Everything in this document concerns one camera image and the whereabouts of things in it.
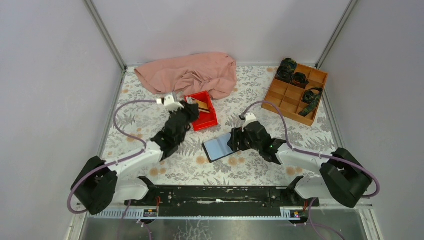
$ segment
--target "floral tablecloth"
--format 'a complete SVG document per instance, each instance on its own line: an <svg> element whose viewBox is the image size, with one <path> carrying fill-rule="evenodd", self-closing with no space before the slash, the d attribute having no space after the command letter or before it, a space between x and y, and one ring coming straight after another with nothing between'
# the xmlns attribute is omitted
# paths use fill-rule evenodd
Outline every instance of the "floral tablecloth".
<svg viewBox="0 0 424 240"><path fill-rule="evenodd" d="M302 168L268 163L253 150L237 152L209 163L202 143L240 127L240 115L251 103L263 100L275 75L276 67L238 66L237 85L224 99L213 100L219 125L198 132L189 131L177 153L154 165L146 165L134 176L147 176L156 185L231 185L231 186L287 186L296 176L314 173ZM159 98L147 91L129 67L124 78L117 107L131 101ZM285 139L280 117L261 108L251 108L271 137ZM138 103L129 105L118 114L118 125L131 135L144 140L162 129L169 113L160 105ZM286 119L288 137L295 146L317 151L334 150L330 122L324 105L320 104L314 124L309 127ZM109 131L102 159L118 157L142 144L120 134L113 126Z"/></svg>

